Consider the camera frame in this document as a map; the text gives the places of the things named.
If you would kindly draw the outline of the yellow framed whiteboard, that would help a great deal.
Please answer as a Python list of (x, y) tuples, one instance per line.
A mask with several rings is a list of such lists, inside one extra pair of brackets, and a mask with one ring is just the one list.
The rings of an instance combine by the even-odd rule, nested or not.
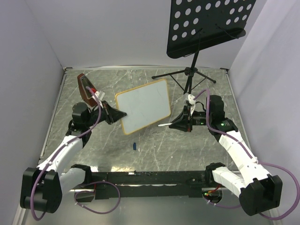
[(121, 119), (122, 130), (130, 135), (171, 115), (166, 79), (150, 82), (115, 95), (117, 109), (127, 115)]

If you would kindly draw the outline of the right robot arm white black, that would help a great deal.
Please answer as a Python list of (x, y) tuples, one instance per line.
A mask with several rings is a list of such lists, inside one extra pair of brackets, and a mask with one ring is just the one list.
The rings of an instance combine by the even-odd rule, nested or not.
[(238, 197), (249, 216), (276, 208), (280, 204), (282, 180), (272, 176), (254, 157), (234, 122), (225, 116), (224, 102), (218, 95), (207, 99), (202, 112), (195, 110), (195, 96), (185, 95), (185, 105), (169, 128), (191, 132), (194, 126), (207, 126), (216, 141), (227, 151), (240, 175), (222, 163), (211, 163), (205, 169), (205, 183), (221, 185)]

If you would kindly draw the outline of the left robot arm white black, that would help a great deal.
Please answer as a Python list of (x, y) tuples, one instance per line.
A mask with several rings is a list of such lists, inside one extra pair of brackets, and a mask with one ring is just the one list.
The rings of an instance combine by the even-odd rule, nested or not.
[(76, 186), (88, 188), (93, 182), (90, 166), (73, 165), (64, 169), (80, 150), (84, 148), (92, 134), (92, 128), (105, 121), (113, 124), (126, 117), (126, 113), (112, 108), (106, 101), (100, 107), (90, 109), (84, 102), (72, 108), (72, 119), (58, 148), (35, 168), (27, 168), (22, 176), (20, 206), (41, 212), (54, 213), (64, 194)]

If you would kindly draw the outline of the white whiteboard marker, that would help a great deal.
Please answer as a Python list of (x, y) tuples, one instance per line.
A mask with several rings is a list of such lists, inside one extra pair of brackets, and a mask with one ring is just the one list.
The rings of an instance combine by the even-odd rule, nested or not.
[(171, 125), (172, 123), (164, 123), (164, 124), (159, 124), (158, 127), (166, 127)]

